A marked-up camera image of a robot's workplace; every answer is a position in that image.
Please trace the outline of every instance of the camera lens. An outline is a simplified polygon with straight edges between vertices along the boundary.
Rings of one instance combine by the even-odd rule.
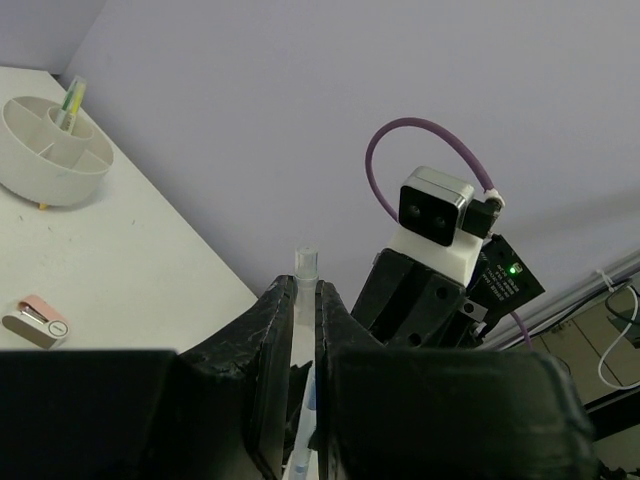
[[[411,215],[413,218],[418,218],[420,216],[420,209],[415,205],[409,205],[409,208],[407,208],[407,211],[409,212],[409,215]]]

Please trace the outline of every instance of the camera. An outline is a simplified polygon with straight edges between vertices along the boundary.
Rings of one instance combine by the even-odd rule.
[[[463,226],[473,194],[473,186],[458,178],[418,167],[400,189],[398,221],[407,230],[448,247]]]

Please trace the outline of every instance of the black cable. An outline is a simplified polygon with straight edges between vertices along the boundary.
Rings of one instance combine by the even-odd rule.
[[[618,291],[622,290],[625,287],[628,287],[631,284],[631,280],[626,278],[624,280],[620,280],[619,282],[616,282],[613,284],[613,288],[616,289],[615,292],[613,292],[611,295],[614,295],[615,293],[617,293]],[[536,332],[532,335],[532,338],[538,337],[540,335],[542,335],[543,333],[547,333],[549,330],[557,327],[559,324],[561,324],[562,322],[564,322],[565,320],[567,320],[568,318],[570,318],[574,313],[576,313],[578,310],[580,310],[582,307],[584,307],[587,303],[589,303],[590,301],[598,298],[600,295],[602,295],[603,293],[607,292],[609,290],[609,287],[603,287],[600,290],[597,290],[595,292],[593,292],[591,295],[583,298],[582,300],[580,300],[578,303],[576,303],[573,307],[571,307],[569,309],[569,311],[567,311],[564,315],[562,315],[562,317],[560,317],[558,320],[556,320],[555,322],[553,322],[551,325],[546,326],[544,329],[540,330],[539,332]]]
[[[635,292],[636,296],[640,297],[640,295],[638,294],[638,291],[635,289],[635,287],[633,287],[633,286],[631,285],[631,280],[629,280],[629,281],[627,281],[627,282],[626,282],[626,284],[625,284],[623,287],[621,287],[621,288],[617,289],[615,292],[613,292],[611,295],[609,295],[609,296],[605,299],[605,301],[604,301],[604,306],[605,306],[605,308],[606,308],[607,310],[609,310],[609,313],[611,313],[612,315],[614,315],[616,318],[619,318],[619,319],[620,319],[620,320],[622,320],[623,322],[630,323],[630,324],[632,324],[632,325],[638,325],[638,326],[640,326],[640,321],[637,321],[637,320],[636,320],[636,321],[634,321],[634,320],[633,320],[633,319],[631,319],[630,317],[625,317],[625,316],[624,316],[624,315],[622,315],[620,312],[617,312],[616,310],[614,310],[614,309],[613,309],[613,307],[611,306],[611,303],[610,303],[610,302],[611,302],[611,299],[612,299],[613,297],[617,296],[618,292],[619,292],[620,290],[622,290],[623,288],[625,288],[625,287],[631,287],[631,289]]]

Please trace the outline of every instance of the white cable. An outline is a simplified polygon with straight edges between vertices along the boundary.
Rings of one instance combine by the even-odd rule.
[[[628,287],[626,287],[632,294],[633,294],[633,314],[631,315],[631,322],[635,322],[636,321],[636,317],[638,316],[638,295],[636,295],[636,292],[633,290],[633,287],[631,287],[630,285]],[[609,348],[607,348],[604,353],[602,354],[602,357],[600,357],[600,361],[598,362],[598,376],[600,377],[600,380],[602,380],[602,382],[615,389],[615,390],[631,390],[632,388],[636,388],[636,387],[640,387],[640,381],[633,383],[631,385],[627,385],[624,387],[621,387],[620,385],[614,385],[613,383],[609,383],[607,381],[606,378],[604,378],[604,376],[602,375],[602,366],[604,365],[604,360],[605,358],[607,358],[607,355],[609,355],[611,353],[611,350],[613,350],[615,348],[615,346],[618,344],[618,342],[620,340],[622,340],[624,338],[624,336],[627,334],[627,332],[629,331],[629,329],[633,326],[632,323],[629,323],[629,325],[627,325],[624,330],[622,330],[622,333],[618,336],[618,338],[616,338],[613,343],[609,346]]]

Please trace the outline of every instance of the white desk organizer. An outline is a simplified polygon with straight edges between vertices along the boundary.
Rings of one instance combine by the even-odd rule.
[[[106,137],[78,116],[73,134],[54,124],[60,108],[37,97],[9,100],[0,124],[0,182],[41,205],[86,199],[113,164]]]

